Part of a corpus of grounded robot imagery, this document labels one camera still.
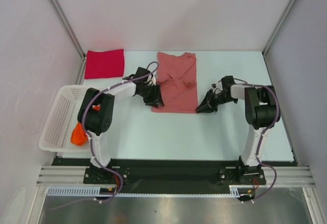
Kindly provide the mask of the salmon pink t shirt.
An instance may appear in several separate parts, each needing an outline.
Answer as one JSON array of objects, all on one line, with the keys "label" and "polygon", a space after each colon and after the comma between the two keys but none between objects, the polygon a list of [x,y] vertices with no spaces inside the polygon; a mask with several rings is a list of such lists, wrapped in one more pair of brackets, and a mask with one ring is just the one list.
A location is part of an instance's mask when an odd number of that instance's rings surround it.
[{"label": "salmon pink t shirt", "polygon": [[157,53],[160,85],[164,105],[152,108],[157,113],[196,113],[198,106],[197,65],[194,53],[181,56]]}]

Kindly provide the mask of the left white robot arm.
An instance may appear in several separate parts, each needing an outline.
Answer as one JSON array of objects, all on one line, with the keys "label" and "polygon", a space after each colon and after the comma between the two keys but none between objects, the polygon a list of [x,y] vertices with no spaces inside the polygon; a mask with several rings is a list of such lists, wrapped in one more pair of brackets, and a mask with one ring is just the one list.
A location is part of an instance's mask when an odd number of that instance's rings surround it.
[{"label": "left white robot arm", "polygon": [[88,88],[82,101],[77,121],[85,132],[91,150],[91,164],[97,167],[95,177],[102,183],[109,182],[113,171],[107,167],[111,160],[109,146],[101,141],[112,124],[114,105],[126,98],[139,95],[146,106],[159,108],[164,105],[155,70],[139,67],[135,74],[103,90]]}]

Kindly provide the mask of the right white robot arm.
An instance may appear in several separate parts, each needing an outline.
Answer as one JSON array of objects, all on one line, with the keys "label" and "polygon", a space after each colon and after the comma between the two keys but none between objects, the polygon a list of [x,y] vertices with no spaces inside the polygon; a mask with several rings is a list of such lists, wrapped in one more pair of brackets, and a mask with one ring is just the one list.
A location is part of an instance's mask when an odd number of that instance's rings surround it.
[{"label": "right white robot arm", "polygon": [[225,76],[212,84],[203,101],[196,108],[197,113],[213,113],[218,106],[243,100],[245,118],[249,125],[247,141],[234,169],[219,170],[223,184],[238,182],[251,184],[254,178],[262,177],[261,154],[270,130],[280,120],[281,113],[275,89],[272,85],[249,84],[233,76]]}]

